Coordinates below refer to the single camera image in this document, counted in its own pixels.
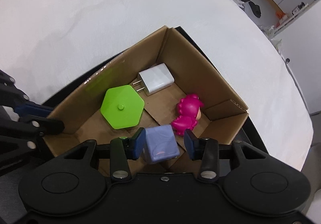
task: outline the screw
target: screw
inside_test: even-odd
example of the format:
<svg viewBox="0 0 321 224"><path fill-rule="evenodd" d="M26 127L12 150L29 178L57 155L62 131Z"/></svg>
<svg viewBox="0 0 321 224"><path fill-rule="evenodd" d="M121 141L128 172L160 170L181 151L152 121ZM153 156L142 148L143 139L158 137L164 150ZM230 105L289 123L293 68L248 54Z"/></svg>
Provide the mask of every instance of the screw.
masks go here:
<svg viewBox="0 0 321 224"><path fill-rule="evenodd" d="M113 177L117 179L124 179L128 177L128 172L127 171L115 171L113 173Z"/></svg>
<svg viewBox="0 0 321 224"><path fill-rule="evenodd" d="M201 172L201 177L205 179L214 179L216 177L216 172L214 171L203 171Z"/></svg>
<svg viewBox="0 0 321 224"><path fill-rule="evenodd" d="M28 148L30 148L30 149L32 149L32 150L36 148L35 143L32 142L32 141L28 141L28 142L27 142L27 146L28 146Z"/></svg>
<svg viewBox="0 0 321 224"><path fill-rule="evenodd" d="M160 180L161 180L161 181L169 181L170 178L167 177L167 176L163 176L163 177L160 178Z"/></svg>
<svg viewBox="0 0 321 224"><path fill-rule="evenodd" d="M32 121L31 123L33 124L33 126L36 126L36 127L39 127L39 126L40 126L37 121Z"/></svg>

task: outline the blue block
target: blue block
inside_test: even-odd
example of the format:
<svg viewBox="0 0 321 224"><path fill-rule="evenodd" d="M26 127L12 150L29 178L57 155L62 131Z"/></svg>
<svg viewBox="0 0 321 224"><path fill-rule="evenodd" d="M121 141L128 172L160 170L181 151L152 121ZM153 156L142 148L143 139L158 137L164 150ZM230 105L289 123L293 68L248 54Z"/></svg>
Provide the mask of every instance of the blue block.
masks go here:
<svg viewBox="0 0 321 224"><path fill-rule="evenodd" d="M144 159L148 164L173 159L179 155L173 129L170 125L146 128Z"/></svg>

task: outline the pink toy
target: pink toy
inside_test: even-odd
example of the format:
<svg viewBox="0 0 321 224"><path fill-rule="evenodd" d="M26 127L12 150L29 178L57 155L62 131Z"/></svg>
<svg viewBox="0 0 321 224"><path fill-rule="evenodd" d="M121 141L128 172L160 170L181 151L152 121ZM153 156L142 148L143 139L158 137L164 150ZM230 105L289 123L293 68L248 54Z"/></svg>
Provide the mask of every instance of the pink toy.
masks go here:
<svg viewBox="0 0 321 224"><path fill-rule="evenodd" d="M171 126L176 130L176 134L183 136L186 129L193 130L197 121L201 117L200 107L203 103L196 94L187 95L177 104L179 116L171 122Z"/></svg>

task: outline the white fabric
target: white fabric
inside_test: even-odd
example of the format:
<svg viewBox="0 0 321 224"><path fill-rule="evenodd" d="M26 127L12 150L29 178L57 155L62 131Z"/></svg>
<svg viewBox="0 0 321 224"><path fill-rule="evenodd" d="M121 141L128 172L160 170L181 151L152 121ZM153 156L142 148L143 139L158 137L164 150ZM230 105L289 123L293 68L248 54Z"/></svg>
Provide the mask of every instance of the white fabric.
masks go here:
<svg viewBox="0 0 321 224"><path fill-rule="evenodd" d="M0 0L0 69L41 103L163 25L183 27L247 103L269 153L301 169L309 115L272 44L232 0Z"/></svg>

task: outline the white power adapter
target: white power adapter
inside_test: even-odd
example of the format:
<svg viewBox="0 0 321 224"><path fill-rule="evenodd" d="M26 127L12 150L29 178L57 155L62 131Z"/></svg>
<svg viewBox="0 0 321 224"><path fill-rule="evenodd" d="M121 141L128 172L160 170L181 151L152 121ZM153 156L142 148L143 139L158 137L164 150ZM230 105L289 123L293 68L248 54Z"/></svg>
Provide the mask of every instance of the white power adapter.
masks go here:
<svg viewBox="0 0 321 224"><path fill-rule="evenodd" d="M174 83L174 77L164 63L139 72L137 77L138 81L133 85L140 83L142 88L136 92L144 90L148 96Z"/></svg>

